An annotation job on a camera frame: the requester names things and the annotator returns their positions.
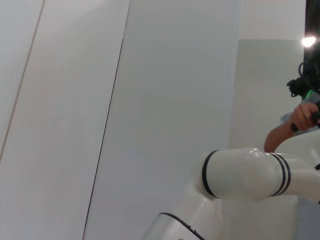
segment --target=hand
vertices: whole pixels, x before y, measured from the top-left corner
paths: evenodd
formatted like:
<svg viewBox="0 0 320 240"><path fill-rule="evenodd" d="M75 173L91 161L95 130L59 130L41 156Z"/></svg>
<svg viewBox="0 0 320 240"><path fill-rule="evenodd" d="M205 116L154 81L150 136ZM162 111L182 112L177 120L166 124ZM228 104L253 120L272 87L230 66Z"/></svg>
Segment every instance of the hand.
<svg viewBox="0 0 320 240"><path fill-rule="evenodd" d="M312 122L311 114L318 111L317 105L311 102L300 103L290 116L290 125L294 123L300 131L313 128L316 124Z"/></svg>

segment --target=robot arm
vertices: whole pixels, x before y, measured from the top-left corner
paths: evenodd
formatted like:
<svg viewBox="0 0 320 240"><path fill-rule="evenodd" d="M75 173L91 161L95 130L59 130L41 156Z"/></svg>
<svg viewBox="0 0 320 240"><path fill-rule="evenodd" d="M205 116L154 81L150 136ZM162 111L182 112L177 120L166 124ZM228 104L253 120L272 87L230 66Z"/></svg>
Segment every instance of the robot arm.
<svg viewBox="0 0 320 240"><path fill-rule="evenodd" d="M223 220L215 199L259 201L298 195L320 201L320 174L305 160L255 148L205 155L173 213L160 213L144 240L216 240Z"/></svg>

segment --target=gray wall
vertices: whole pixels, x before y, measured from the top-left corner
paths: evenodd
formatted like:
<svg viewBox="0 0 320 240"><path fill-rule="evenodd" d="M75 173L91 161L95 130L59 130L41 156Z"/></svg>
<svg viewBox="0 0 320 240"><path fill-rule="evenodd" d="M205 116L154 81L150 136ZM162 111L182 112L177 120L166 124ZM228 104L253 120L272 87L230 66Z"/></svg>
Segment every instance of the gray wall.
<svg viewBox="0 0 320 240"><path fill-rule="evenodd" d="M86 240L139 240L200 154L226 149L240 2L134 0Z"/></svg>
<svg viewBox="0 0 320 240"><path fill-rule="evenodd" d="M263 150L267 134L280 124L280 117L301 101L291 97L286 84L299 76L302 61L298 40L239 40L229 148Z"/></svg>

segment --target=white wall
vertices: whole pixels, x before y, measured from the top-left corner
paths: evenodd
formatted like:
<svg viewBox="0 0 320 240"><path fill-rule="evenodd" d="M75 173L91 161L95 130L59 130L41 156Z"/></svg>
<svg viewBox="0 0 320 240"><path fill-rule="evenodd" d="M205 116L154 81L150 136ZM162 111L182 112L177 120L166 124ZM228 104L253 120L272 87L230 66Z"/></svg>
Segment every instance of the white wall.
<svg viewBox="0 0 320 240"><path fill-rule="evenodd" d="M286 84L299 76L303 58L299 40L239 40L229 148L264 149L280 117L301 102L301 97L291 97Z"/></svg>
<svg viewBox="0 0 320 240"><path fill-rule="evenodd" d="M200 154L226 149L240 2L133 0L86 240L139 240Z"/></svg>
<svg viewBox="0 0 320 240"><path fill-rule="evenodd" d="M82 239L128 5L45 2L0 162L1 239Z"/></svg>
<svg viewBox="0 0 320 240"><path fill-rule="evenodd" d="M0 1L0 155L43 0Z"/></svg>
<svg viewBox="0 0 320 240"><path fill-rule="evenodd" d="M304 37L306 0L243 0L241 7L240 39Z"/></svg>

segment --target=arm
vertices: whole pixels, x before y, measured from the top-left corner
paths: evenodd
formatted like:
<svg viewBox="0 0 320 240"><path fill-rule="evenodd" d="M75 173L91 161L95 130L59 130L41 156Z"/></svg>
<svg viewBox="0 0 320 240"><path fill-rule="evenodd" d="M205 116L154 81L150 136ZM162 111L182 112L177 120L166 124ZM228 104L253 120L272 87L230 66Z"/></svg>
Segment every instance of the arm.
<svg viewBox="0 0 320 240"><path fill-rule="evenodd" d="M287 121L269 132L264 142L264 151L273 153L281 143L292 138L295 133L290 126L291 122Z"/></svg>
<svg viewBox="0 0 320 240"><path fill-rule="evenodd" d="M292 123L294 123L300 131L313 128L315 124L311 120L311 114L318 110L317 105L311 102L299 104L287 122L276 127L267 135L264 142L264 151L273 153L282 142L292 138L295 134L291 129Z"/></svg>

